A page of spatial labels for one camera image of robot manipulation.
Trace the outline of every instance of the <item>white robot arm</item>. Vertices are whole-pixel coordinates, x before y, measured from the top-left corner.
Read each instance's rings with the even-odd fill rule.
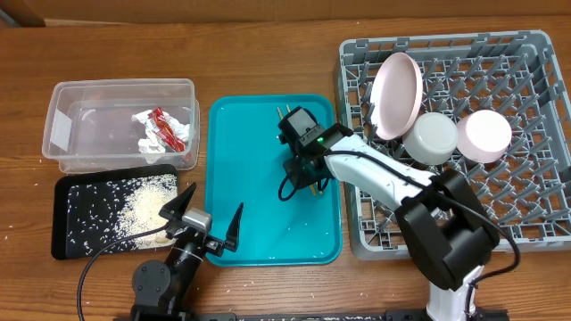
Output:
[[[330,147],[331,151],[354,151],[363,152],[391,168],[399,171],[422,185],[430,185],[432,172],[413,169],[394,160],[381,152],[371,148],[356,135],[342,138]],[[396,210],[401,206],[405,197],[414,197],[420,193],[420,188],[403,182],[400,178],[386,169],[379,167],[371,160],[352,155],[331,155],[325,157],[327,168],[341,182],[357,186],[359,189],[370,194],[373,199],[383,203],[389,210]],[[430,284],[430,301],[426,305],[426,313],[434,321],[465,321],[464,302],[468,295],[468,284],[474,278],[480,276],[483,266],[474,268],[464,279],[463,285],[456,291],[443,290],[434,284]],[[474,297],[470,303],[470,314],[476,312]]]
[[[292,182],[293,193],[324,178],[336,178],[382,202],[394,211],[410,256],[431,283],[430,301],[423,311],[425,318],[433,321],[473,319],[476,307],[473,296],[467,304],[468,287],[482,273],[499,236],[459,208],[453,208],[454,216],[446,224],[436,224],[433,215],[439,210],[448,210],[451,205],[439,202],[442,198],[435,197],[434,193],[444,193],[486,215],[460,173],[449,171],[436,176],[413,169],[373,149],[349,128],[339,124],[327,129],[321,127],[313,115],[301,107],[288,113],[278,127],[282,131],[281,142],[289,144],[294,154],[284,163],[284,182],[288,179]],[[417,184],[407,183],[403,177]],[[284,182],[278,192],[282,201],[293,195],[281,196]],[[506,314],[498,320],[509,318]]]

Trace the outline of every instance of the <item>wooden table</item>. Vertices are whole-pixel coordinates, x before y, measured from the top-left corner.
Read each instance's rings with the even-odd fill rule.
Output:
[[[342,41],[355,37],[542,29],[571,84],[569,17],[400,19],[303,23],[147,25],[0,30],[0,319],[77,320],[75,295],[86,259],[50,255],[55,161],[41,155],[46,109],[61,81],[105,78],[190,78],[202,109],[197,182],[203,206],[206,134],[211,104],[224,95],[317,93],[334,101],[332,71]],[[343,221],[343,252],[316,267],[218,268],[203,264],[192,289],[199,312],[237,314],[375,312],[420,308],[428,284],[409,260],[355,259]],[[100,258],[87,277],[87,320],[125,316],[131,277],[166,251]],[[487,267],[512,260],[494,254]],[[513,320],[571,319],[571,254],[525,254],[508,276],[483,282],[476,302],[507,308]]]

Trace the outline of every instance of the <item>black base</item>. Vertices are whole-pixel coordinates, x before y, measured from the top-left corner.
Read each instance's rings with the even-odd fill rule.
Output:
[[[433,321],[424,309],[389,310],[379,314],[316,314],[237,316],[233,313],[199,315],[195,321]],[[507,310],[478,309],[470,321],[509,321]]]

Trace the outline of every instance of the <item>white cup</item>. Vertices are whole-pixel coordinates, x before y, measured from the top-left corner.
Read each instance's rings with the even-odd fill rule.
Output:
[[[458,144],[458,130],[448,117],[429,112],[417,118],[402,140],[415,161],[440,165],[452,156]]]

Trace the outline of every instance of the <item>teal tray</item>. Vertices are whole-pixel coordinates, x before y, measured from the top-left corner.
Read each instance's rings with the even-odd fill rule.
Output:
[[[304,188],[288,202],[277,198],[286,175],[282,164],[292,157],[277,139],[277,107],[286,115],[286,105],[307,108],[324,127],[335,121],[333,106],[321,95],[229,96],[210,109],[204,208],[212,214],[211,233],[223,239],[244,202],[238,251],[207,256],[218,266],[327,264],[341,252],[336,181],[317,196]],[[287,183],[284,193],[292,188]]]

